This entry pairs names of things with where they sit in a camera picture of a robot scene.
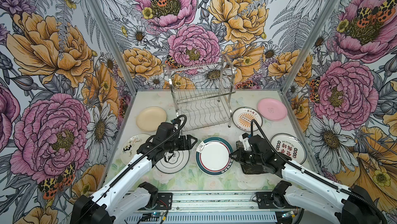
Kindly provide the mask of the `white plate black rim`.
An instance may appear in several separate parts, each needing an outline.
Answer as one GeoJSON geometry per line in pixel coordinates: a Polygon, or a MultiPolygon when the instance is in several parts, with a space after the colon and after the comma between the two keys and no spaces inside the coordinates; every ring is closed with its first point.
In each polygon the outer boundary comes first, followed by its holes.
{"type": "Polygon", "coordinates": [[[182,170],[189,161],[189,151],[174,151],[165,153],[155,167],[162,173],[174,174],[182,170]]]}

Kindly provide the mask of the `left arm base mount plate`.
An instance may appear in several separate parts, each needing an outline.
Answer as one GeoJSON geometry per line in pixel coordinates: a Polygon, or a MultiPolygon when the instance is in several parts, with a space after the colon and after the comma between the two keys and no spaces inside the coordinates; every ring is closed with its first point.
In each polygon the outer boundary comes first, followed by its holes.
{"type": "Polygon", "coordinates": [[[171,210],[173,202],[172,193],[155,193],[149,199],[147,210],[171,210]]]}

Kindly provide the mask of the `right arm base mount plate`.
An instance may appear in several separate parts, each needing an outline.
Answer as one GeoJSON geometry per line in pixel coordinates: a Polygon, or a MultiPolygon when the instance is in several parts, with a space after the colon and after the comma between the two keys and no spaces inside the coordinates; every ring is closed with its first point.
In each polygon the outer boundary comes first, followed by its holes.
{"type": "Polygon", "coordinates": [[[273,192],[260,191],[256,192],[253,201],[257,203],[259,209],[274,209],[278,208],[275,204],[273,192]]]}

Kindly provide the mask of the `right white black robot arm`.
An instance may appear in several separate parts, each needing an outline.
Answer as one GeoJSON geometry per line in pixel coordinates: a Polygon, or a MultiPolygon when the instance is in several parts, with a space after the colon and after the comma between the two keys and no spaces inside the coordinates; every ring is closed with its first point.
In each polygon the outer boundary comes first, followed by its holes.
{"type": "Polygon", "coordinates": [[[302,208],[333,224],[387,223],[364,188],[348,187],[316,174],[278,152],[264,132],[259,132],[244,133],[240,139],[243,147],[229,157],[256,174],[269,173],[281,178],[271,193],[275,207],[302,208]]]}

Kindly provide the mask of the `white plate green red rim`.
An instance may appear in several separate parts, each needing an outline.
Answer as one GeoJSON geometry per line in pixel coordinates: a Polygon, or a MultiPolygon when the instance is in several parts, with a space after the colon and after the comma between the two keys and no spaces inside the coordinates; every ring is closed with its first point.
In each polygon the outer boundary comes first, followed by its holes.
{"type": "Polygon", "coordinates": [[[233,164],[230,155],[232,146],[224,139],[210,137],[202,141],[195,153],[196,164],[207,175],[218,176],[226,173],[233,164]]]}

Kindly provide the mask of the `chrome wire dish rack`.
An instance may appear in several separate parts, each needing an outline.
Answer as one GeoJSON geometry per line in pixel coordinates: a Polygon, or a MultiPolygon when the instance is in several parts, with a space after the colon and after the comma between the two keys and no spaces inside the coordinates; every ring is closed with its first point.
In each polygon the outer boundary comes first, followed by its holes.
{"type": "Polygon", "coordinates": [[[219,62],[194,65],[177,65],[169,59],[166,75],[172,93],[176,115],[185,115],[184,131],[219,124],[232,124],[231,96],[235,93],[236,68],[227,55],[219,62]]]}

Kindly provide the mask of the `black square floral plate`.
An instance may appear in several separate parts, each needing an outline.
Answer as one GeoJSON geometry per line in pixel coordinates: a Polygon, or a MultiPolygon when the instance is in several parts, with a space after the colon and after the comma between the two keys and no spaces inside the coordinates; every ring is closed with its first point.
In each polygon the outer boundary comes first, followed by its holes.
{"type": "MultiPolygon", "coordinates": [[[[245,148],[244,143],[241,141],[236,142],[236,147],[238,149],[242,148],[244,151],[251,152],[251,148],[245,148]]],[[[267,171],[261,165],[241,165],[242,171],[244,174],[253,175],[253,174],[265,174],[267,171]]]]}

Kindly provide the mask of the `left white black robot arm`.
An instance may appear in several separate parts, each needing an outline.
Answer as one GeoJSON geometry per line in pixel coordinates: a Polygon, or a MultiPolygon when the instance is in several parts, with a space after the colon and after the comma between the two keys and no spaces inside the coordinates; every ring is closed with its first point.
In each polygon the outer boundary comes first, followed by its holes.
{"type": "Polygon", "coordinates": [[[135,211],[152,208],[157,202],[158,189],[150,183],[142,183],[133,193],[132,186],[159,161],[167,160],[167,154],[189,151],[197,138],[181,135],[187,116],[180,115],[171,122],[159,125],[155,135],[140,145],[128,165],[91,196],[81,196],[73,205],[72,224],[115,224],[125,220],[135,211]]]}

